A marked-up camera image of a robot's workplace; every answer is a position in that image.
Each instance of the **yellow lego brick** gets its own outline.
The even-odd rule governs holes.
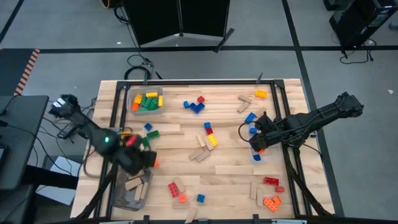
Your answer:
[[[207,135],[207,138],[209,139],[209,142],[212,146],[218,145],[218,141],[217,141],[216,137],[214,137],[214,134]]]
[[[163,96],[159,96],[159,102],[158,102],[157,106],[159,106],[159,107],[163,106]]]
[[[157,97],[157,93],[156,92],[147,93],[147,97]]]
[[[265,97],[267,97],[267,92],[265,90],[256,90],[256,96],[265,98]]]
[[[142,95],[137,94],[137,95],[136,95],[136,99],[134,99],[134,102],[140,104],[141,101],[142,101]]]

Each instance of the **wooden tabletop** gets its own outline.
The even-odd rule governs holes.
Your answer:
[[[285,89],[290,111],[307,113],[307,103],[299,79],[285,79]],[[102,81],[99,87],[93,121],[101,127],[108,127],[117,81]],[[160,166],[154,168],[152,185],[149,190],[146,205],[138,212],[113,208],[112,220],[142,220],[144,215],[150,215],[151,220],[184,220],[187,209],[173,209],[173,198],[167,185],[174,177],[180,177],[191,207],[198,209],[197,218],[208,219],[248,219],[253,214],[260,218],[293,218],[287,174],[280,145],[271,146],[263,154],[264,162],[255,164],[251,161],[249,144],[238,136],[238,126],[244,122],[250,112],[265,107],[267,115],[275,118],[275,108],[272,101],[270,85],[163,85],[165,97],[165,113],[159,116],[134,117],[127,112],[126,127],[136,134],[144,134],[144,124],[150,123],[154,130],[159,130],[160,137],[150,142],[157,151]],[[254,96],[255,90],[266,90],[266,99]],[[122,90],[116,124],[119,124],[123,102]],[[236,110],[243,103],[238,95],[243,94],[253,99],[249,107],[238,113]],[[285,116],[280,91],[277,91],[282,116]],[[199,96],[205,98],[205,109],[200,114],[194,114],[183,107],[183,102],[196,102]],[[204,122],[210,122],[219,145],[209,157],[201,162],[190,161],[189,155],[200,148],[195,135],[206,135]],[[309,146],[317,149],[315,139],[307,140]],[[320,156],[314,150],[302,146],[301,160],[307,187],[318,201],[333,213],[333,204],[326,182]],[[91,174],[101,172],[102,157],[96,152],[87,161],[87,170]],[[285,188],[284,193],[275,193],[271,185],[262,184],[263,178],[275,177]],[[267,207],[258,207],[256,201],[249,198],[250,183],[257,181],[257,187],[262,189],[263,197],[278,195],[282,200],[277,212]],[[99,179],[89,178],[80,173],[71,217],[77,216],[91,200],[98,188]],[[303,200],[296,186],[301,213],[304,213]],[[205,203],[196,203],[197,194],[206,196]],[[108,193],[103,197],[101,214],[105,215]]]

